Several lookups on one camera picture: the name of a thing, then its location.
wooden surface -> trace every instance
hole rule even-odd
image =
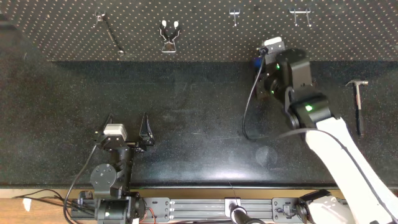
[[[0,189],[0,223],[67,223],[63,217],[62,207],[32,201],[28,212],[22,199],[11,199],[18,195],[29,194],[39,189]],[[62,197],[67,190],[56,190]],[[72,191],[71,198],[76,198],[81,190]],[[273,197],[300,197],[313,190],[248,190],[235,189],[237,197],[241,198],[273,198]],[[232,189],[160,189],[139,190],[142,197],[168,197],[168,198],[225,198],[234,197]],[[339,190],[331,190],[336,197],[343,198]],[[30,197],[53,196],[52,192],[41,192]],[[79,223],[96,223],[85,221]]]

black work surface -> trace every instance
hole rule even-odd
[[[321,160],[288,131],[275,100],[252,100],[247,141],[241,118],[254,78],[250,63],[45,62],[2,51],[1,187],[69,186],[109,113],[138,137],[148,112],[155,147],[134,158],[132,187],[330,187]],[[359,149],[389,187],[398,186],[397,62],[313,62],[313,79],[346,120]],[[355,135],[353,78],[361,87],[366,137]],[[97,151],[78,187],[90,187]]]

